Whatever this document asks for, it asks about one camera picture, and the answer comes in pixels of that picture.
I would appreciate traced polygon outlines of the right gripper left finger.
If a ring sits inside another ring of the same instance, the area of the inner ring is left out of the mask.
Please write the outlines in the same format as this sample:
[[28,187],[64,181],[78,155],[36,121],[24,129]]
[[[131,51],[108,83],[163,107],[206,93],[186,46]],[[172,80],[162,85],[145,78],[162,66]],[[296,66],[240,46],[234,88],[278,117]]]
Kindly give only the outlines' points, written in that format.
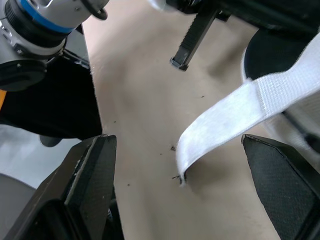
[[114,186],[117,138],[74,145],[37,188],[6,240],[101,240]]

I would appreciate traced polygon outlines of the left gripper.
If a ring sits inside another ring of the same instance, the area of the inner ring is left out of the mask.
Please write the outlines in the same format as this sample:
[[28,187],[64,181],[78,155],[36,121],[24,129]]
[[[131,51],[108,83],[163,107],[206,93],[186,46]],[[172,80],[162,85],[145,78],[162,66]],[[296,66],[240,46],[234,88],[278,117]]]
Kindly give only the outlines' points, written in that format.
[[166,0],[165,3],[184,14],[197,14],[176,54],[170,59],[173,67],[185,72],[216,16],[219,20],[226,22],[231,14],[226,10],[199,12],[205,0]]

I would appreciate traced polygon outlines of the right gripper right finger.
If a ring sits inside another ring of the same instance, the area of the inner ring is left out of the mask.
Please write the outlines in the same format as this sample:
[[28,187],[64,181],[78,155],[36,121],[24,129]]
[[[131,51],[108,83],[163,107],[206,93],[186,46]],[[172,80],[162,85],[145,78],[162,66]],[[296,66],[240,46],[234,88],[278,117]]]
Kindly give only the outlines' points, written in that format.
[[292,146],[243,134],[254,187],[282,240],[320,238],[320,174]]

